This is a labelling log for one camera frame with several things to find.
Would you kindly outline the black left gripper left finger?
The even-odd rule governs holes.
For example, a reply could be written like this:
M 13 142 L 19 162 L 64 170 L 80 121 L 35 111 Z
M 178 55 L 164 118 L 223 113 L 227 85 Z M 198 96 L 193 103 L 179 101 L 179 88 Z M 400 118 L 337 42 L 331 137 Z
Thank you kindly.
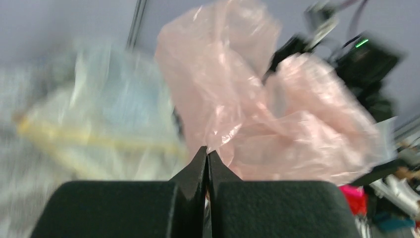
M 200 238 L 207 149 L 168 181 L 69 181 L 50 197 L 33 238 Z

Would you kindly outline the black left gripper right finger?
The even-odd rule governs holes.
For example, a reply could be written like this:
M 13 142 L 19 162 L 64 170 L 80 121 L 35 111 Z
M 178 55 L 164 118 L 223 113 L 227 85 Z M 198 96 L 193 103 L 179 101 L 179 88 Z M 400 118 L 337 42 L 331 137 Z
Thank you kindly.
M 339 188 L 325 181 L 243 181 L 208 155 L 215 238 L 357 238 Z

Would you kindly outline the pink plastic trash bag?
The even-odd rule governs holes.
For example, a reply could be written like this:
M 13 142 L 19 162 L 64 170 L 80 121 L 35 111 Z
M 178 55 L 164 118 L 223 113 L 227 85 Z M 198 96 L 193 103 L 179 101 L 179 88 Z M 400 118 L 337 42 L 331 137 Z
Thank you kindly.
M 279 33 L 259 0 L 218 0 L 162 27 L 155 57 L 189 155 L 206 146 L 247 180 L 351 183 L 384 160 L 375 122 L 314 55 L 267 76 Z

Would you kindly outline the clear yellow-rimmed plastic bag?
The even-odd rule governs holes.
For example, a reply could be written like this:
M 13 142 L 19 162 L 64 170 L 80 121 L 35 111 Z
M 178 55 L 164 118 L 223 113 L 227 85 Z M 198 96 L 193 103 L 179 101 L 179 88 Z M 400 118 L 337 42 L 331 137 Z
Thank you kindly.
M 50 64 L 53 89 L 17 131 L 83 179 L 168 180 L 188 163 L 155 60 L 114 44 L 79 44 Z

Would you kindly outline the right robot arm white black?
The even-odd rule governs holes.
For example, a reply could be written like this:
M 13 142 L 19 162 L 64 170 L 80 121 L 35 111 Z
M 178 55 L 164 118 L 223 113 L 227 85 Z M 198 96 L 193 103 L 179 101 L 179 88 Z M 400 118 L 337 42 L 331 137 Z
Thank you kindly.
M 379 132 L 378 160 L 368 173 L 343 185 L 343 192 L 359 227 L 376 226 L 383 232 L 420 227 L 420 164 L 414 145 L 396 144 L 394 105 L 383 94 L 385 77 L 403 59 L 401 52 L 368 32 L 357 33 L 367 1 L 362 1 L 349 25 L 349 40 L 332 51 L 327 62 L 360 105 L 371 115 Z

